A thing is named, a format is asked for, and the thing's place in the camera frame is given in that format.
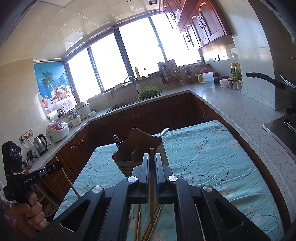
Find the finger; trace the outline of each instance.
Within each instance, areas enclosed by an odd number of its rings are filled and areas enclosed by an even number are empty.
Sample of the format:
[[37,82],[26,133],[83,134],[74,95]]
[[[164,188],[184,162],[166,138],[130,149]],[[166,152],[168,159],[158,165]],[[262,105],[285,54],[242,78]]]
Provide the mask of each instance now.
[[38,213],[40,213],[42,210],[42,205],[41,203],[39,202],[36,202],[35,204],[33,204],[31,207],[30,207],[30,211],[28,213],[26,213],[27,217],[28,218],[31,218],[35,215],[37,215]]
[[41,221],[43,219],[44,219],[44,213],[40,212],[37,215],[35,215],[34,217],[29,218],[28,222],[29,222],[30,225],[34,226],[34,225],[37,225],[37,224],[41,223]]
[[35,192],[31,192],[28,197],[28,201],[29,201],[30,205],[33,205],[34,203],[36,203],[37,200],[38,200],[37,194]]
[[30,206],[28,203],[13,203],[11,209],[13,215],[16,217],[22,213],[28,213],[30,211]]
[[46,221],[46,219],[43,219],[41,221],[41,223],[34,225],[34,228],[37,230],[41,230],[41,229],[45,228],[46,225],[47,225],[47,221]]

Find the blue floral tablecloth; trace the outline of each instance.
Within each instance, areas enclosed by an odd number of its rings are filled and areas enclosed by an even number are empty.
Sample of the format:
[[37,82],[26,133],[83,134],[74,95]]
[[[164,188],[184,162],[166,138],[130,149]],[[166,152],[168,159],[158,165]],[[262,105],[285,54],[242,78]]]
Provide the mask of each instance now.
[[[162,140],[174,175],[191,185],[213,186],[271,240],[283,237],[279,211],[270,190],[254,163],[224,125],[211,121],[169,131]],[[111,187],[125,178],[112,160],[116,150],[115,144],[95,149],[74,183],[81,195],[95,185]],[[76,195],[70,190],[55,218],[76,200]],[[127,241],[133,240],[135,205],[131,206],[130,215]],[[141,205],[140,233],[145,229],[148,215],[147,205]],[[151,241],[174,240],[177,240],[174,207],[166,204]]]

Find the speckled countertop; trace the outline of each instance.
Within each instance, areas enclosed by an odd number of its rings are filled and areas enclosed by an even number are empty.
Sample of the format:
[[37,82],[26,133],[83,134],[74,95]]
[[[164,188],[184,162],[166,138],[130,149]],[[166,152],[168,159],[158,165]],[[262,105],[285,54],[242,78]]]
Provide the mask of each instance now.
[[51,158],[90,121],[94,121],[152,101],[191,92],[225,119],[253,148],[275,179],[286,201],[291,221],[296,218],[296,162],[285,149],[263,128],[263,124],[284,115],[284,109],[274,111],[269,107],[241,95],[239,91],[215,86],[206,88],[202,84],[184,85],[175,89],[163,89],[161,96],[136,102],[129,106],[105,113],[111,107],[100,110],[92,118],[70,129],[63,140],[51,145],[48,151],[32,164],[31,171],[45,166]]

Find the stainless steel kettle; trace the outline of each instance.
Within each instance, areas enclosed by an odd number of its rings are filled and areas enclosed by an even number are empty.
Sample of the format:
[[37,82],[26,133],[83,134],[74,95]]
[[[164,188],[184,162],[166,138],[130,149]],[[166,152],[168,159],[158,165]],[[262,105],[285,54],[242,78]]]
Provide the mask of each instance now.
[[40,134],[39,136],[34,138],[33,144],[41,156],[47,152],[47,140],[44,135]]

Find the metal bolt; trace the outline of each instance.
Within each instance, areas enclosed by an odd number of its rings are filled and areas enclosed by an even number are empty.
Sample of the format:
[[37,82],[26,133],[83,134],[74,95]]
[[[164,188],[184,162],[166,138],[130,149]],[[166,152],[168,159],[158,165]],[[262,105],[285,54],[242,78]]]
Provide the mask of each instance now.
[[99,193],[99,192],[101,192],[102,191],[102,188],[100,187],[100,186],[95,186],[95,187],[93,187],[93,192],[94,193]]
[[178,180],[178,178],[175,176],[175,175],[171,175],[168,177],[168,179],[171,181],[171,182],[175,182]]
[[204,185],[204,186],[203,186],[203,190],[205,190],[206,192],[210,192],[210,191],[213,190],[213,187],[210,186],[210,185]]
[[128,178],[128,181],[129,181],[130,183],[134,183],[136,180],[137,180],[137,178],[134,177],[134,176],[131,176],[131,177]]

